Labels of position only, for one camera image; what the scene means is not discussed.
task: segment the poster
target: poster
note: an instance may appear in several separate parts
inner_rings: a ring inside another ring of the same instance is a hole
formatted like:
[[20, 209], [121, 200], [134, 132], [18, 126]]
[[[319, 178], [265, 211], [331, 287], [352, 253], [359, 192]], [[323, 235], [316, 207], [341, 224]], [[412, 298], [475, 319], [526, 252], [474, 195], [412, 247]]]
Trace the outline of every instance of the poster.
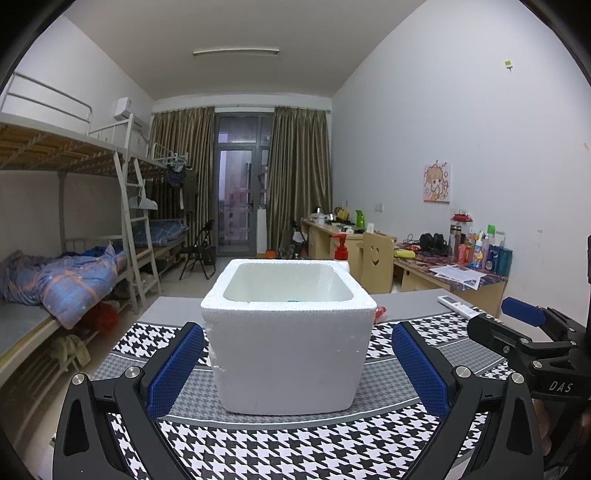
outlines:
[[426, 165], [423, 175], [423, 201], [444, 202], [450, 200], [450, 166], [448, 162]]

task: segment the wooden chair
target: wooden chair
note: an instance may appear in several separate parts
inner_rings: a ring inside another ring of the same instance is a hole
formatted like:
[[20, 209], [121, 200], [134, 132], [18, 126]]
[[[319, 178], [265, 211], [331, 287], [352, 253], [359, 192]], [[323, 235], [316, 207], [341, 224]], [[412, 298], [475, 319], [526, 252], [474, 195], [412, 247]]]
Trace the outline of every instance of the wooden chair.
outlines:
[[390, 293], [394, 276], [394, 244], [392, 237], [377, 233], [363, 234], [363, 266], [361, 286], [367, 293]]

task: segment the metal screw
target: metal screw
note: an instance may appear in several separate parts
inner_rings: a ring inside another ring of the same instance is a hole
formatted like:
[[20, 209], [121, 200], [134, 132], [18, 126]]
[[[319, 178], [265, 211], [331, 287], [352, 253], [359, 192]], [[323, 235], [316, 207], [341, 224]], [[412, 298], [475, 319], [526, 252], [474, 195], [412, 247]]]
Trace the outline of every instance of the metal screw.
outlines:
[[521, 374], [519, 374], [517, 372], [513, 372], [511, 374], [511, 379], [513, 380], [513, 382], [519, 383], [519, 384], [522, 384], [524, 382], [523, 375], [521, 375]]
[[129, 367], [125, 371], [125, 376], [127, 378], [135, 378], [139, 375], [139, 367]]
[[84, 374], [76, 374], [72, 377], [72, 383], [74, 385], [80, 385], [84, 381]]
[[456, 373], [460, 378], [468, 378], [472, 374], [470, 369], [468, 367], [464, 367], [463, 365], [456, 368]]

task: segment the bed ladder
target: bed ladder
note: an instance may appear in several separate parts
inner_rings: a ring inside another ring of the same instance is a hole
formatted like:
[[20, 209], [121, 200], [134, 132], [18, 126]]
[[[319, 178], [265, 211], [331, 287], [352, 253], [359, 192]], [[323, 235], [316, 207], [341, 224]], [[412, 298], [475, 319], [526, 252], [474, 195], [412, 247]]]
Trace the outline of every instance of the bed ladder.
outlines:
[[[158, 294], [162, 295], [162, 286], [160, 285], [160, 277], [158, 276], [158, 269], [156, 267], [156, 257], [154, 256], [154, 246], [152, 244], [152, 235], [150, 233], [150, 217], [148, 210], [142, 210], [142, 216], [131, 218], [129, 208], [129, 195], [127, 193], [128, 188], [139, 189], [142, 197], [146, 196], [145, 192], [145, 181], [142, 177], [141, 170], [139, 168], [139, 160], [136, 157], [130, 157], [128, 153], [125, 154], [123, 162], [120, 161], [120, 153], [113, 153], [113, 161], [115, 162], [115, 169], [117, 170], [117, 176], [119, 178], [119, 186], [121, 187], [121, 215], [122, 215], [122, 234], [123, 234], [123, 246], [125, 249], [125, 256], [127, 257], [127, 281], [129, 283], [129, 294], [131, 295], [131, 304], [136, 313], [139, 312], [137, 293], [139, 293], [139, 299], [141, 301], [141, 308], [146, 307], [146, 294], [152, 290], [155, 286], [158, 287]], [[130, 183], [128, 180], [129, 176], [129, 164], [133, 162], [135, 176], [137, 183]], [[146, 239], [148, 247], [146, 250], [137, 254], [135, 250], [133, 223], [143, 222], [145, 226]], [[139, 262], [141, 258], [146, 255], [150, 256], [150, 264], [152, 265], [152, 274], [154, 279], [147, 284], [143, 285], [140, 274], [139, 274]]]

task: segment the patterned tablecloth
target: patterned tablecloth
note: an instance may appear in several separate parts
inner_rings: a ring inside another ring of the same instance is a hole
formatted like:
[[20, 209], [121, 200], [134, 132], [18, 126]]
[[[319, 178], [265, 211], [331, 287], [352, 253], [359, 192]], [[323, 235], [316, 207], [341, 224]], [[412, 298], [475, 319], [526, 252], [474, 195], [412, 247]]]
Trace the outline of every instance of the patterned tablecloth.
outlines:
[[[423, 254], [418, 253], [416, 259], [410, 260], [408, 258], [396, 258], [396, 262], [414, 270], [419, 270], [422, 273], [425, 273], [433, 278], [435, 278], [435, 272], [432, 272], [431, 269], [434, 267], [444, 267], [446, 265], [455, 265], [454, 262], [449, 261], [446, 257], [438, 257], [432, 254]], [[469, 270], [467, 267], [459, 267], [463, 270]], [[480, 273], [486, 273], [485, 270], [476, 270]], [[470, 287], [463, 285], [461, 283], [455, 282], [453, 280], [445, 280], [444, 278], [438, 278], [437, 280], [447, 283], [451, 288], [459, 291], [464, 290], [471, 290]], [[484, 277], [480, 279], [480, 287], [485, 285], [494, 285], [495, 283], [500, 283], [506, 281], [505, 277], [501, 277], [500, 275], [493, 275], [491, 273], [487, 273]]]
[[[466, 365], [490, 378], [504, 379], [510, 373], [503, 359], [467, 338], [466, 321], [457, 314], [411, 322], [453, 365]], [[348, 410], [291, 417], [228, 413], [217, 399], [206, 342], [170, 415], [157, 424], [198, 479], [400, 478], [439, 422], [426, 413], [392, 351], [395, 323], [374, 327], [361, 384]], [[118, 377], [131, 365], [143, 365], [176, 331], [134, 324], [92, 379]], [[484, 415], [475, 417], [459, 460], [474, 448], [484, 421]], [[121, 417], [111, 415], [111, 425], [134, 476], [147, 479]]]

